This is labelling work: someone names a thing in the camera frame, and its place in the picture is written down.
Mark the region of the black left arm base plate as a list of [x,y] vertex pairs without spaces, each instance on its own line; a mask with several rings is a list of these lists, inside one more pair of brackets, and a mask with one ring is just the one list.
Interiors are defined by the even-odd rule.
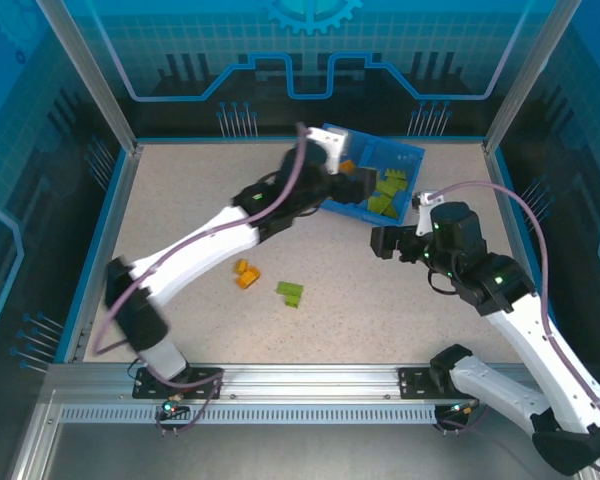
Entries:
[[[211,378],[214,375],[223,373],[224,370],[217,367],[187,367],[181,374],[173,379],[173,382],[194,383]],[[173,388],[159,382],[147,368],[142,367],[136,371],[135,386],[132,391],[134,399],[167,399],[180,394],[183,399],[202,400],[209,396],[214,388],[214,383],[209,382],[197,386],[193,389]]]

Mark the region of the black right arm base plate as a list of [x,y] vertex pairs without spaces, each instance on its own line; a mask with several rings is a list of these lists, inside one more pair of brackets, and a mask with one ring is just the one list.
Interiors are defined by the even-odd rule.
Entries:
[[397,378],[403,400],[472,399],[452,385],[447,373],[432,367],[398,368]]

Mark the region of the aluminium mounting rail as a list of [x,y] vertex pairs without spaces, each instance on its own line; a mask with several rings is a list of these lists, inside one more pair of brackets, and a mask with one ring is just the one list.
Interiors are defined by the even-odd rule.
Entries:
[[[191,367],[217,367],[223,373],[194,383],[159,382],[173,387],[193,389],[213,382],[219,386],[216,398],[225,403],[381,403],[410,402],[451,404],[467,399],[403,400],[398,387],[397,369],[429,367],[410,365],[320,365],[320,364],[195,364]],[[134,399],[138,365],[129,368],[124,363],[77,363],[53,365],[43,382],[38,397],[40,403],[98,404],[150,401]]]

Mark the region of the aluminium frame post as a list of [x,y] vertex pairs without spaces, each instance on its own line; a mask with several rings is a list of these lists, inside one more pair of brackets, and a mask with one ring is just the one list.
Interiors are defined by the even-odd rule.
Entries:
[[127,153],[135,155],[138,141],[64,2],[62,0],[36,0],[36,3],[116,140]]
[[581,2],[556,0],[485,136],[483,150],[487,156],[495,154]]

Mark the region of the blue two-compartment plastic bin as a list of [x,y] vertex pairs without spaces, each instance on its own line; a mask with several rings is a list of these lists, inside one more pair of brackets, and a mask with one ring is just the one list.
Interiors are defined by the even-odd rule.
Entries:
[[[338,127],[325,123],[322,128]],[[411,195],[424,158],[425,151],[419,147],[400,143],[391,139],[373,136],[355,130],[349,131],[347,153],[341,162],[351,160],[356,168],[373,168],[378,172],[377,183],[386,180],[387,169],[403,170],[407,174],[408,186],[392,199],[399,214],[398,219],[388,218],[367,210],[367,201],[360,204],[340,204],[333,200],[325,200],[321,207],[324,210],[338,213],[356,220],[376,226],[399,226],[403,223],[411,205]]]

